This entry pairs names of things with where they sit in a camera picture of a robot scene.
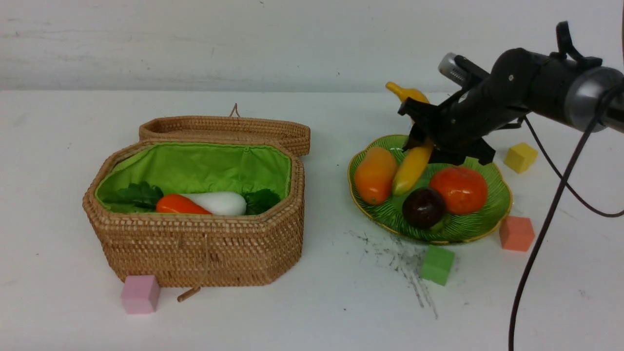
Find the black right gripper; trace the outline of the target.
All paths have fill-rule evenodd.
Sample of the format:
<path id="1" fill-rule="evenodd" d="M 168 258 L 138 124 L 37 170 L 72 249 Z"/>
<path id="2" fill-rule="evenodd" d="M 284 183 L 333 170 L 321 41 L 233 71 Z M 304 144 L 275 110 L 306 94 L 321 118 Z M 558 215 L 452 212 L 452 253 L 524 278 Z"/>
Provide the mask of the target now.
<path id="1" fill-rule="evenodd" d="M 496 151 L 483 137 L 523 117 L 524 98 L 525 78 L 512 73 L 471 78 L 439 106 L 407 98 L 397 111 L 413 122 L 403 149 L 431 145 L 430 164 L 461 166 L 470 157 L 486 166 Z"/>

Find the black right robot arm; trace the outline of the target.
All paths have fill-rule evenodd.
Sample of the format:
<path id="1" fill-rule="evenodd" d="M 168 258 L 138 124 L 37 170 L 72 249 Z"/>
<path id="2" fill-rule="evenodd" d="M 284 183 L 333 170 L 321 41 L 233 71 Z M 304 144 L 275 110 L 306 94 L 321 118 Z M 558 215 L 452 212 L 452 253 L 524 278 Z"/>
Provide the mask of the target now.
<path id="1" fill-rule="evenodd" d="M 496 151 L 484 138 L 493 131 L 517 129 L 530 113 L 584 131 L 601 106 L 605 116 L 591 132 L 622 131 L 623 94 L 612 102 L 606 95 L 622 83 L 623 74 L 577 51 L 568 22 L 557 24 L 556 39 L 558 49 L 550 54 L 509 49 L 490 72 L 462 55 L 446 54 L 438 69 L 460 90 L 437 106 L 403 101 L 398 113 L 413 122 L 403 151 L 432 146 L 432 163 L 459 166 L 471 157 L 487 165 Z"/>

